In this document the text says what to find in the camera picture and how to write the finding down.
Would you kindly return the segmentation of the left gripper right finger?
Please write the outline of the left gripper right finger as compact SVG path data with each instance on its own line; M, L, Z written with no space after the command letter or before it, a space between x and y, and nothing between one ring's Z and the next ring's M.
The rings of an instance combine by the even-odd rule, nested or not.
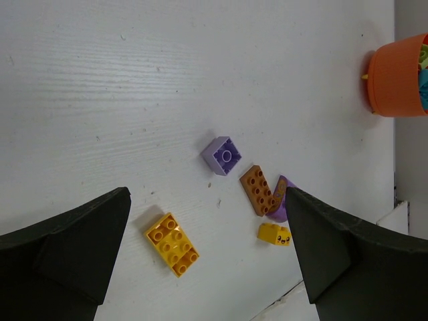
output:
M286 191L288 223L320 320L426 320L427 240Z

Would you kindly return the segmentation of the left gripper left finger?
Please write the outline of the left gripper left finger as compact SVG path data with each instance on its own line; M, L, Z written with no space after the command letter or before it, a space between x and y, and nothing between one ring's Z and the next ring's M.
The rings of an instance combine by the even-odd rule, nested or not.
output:
M104 303L130 213L118 187L1 236L2 320L93 320Z

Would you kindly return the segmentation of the orange divided round container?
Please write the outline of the orange divided round container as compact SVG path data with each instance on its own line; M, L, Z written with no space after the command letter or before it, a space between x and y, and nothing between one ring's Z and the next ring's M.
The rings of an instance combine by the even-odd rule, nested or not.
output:
M372 113L384 117L426 116L419 96L419 57L427 34L386 44L375 51L366 72Z

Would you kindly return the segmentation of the light green lego brick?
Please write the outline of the light green lego brick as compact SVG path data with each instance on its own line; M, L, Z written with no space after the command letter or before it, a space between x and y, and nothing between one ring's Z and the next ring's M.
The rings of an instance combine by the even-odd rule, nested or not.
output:
M428 45L423 44L419 52L419 67L424 70L427 68L428 64Z

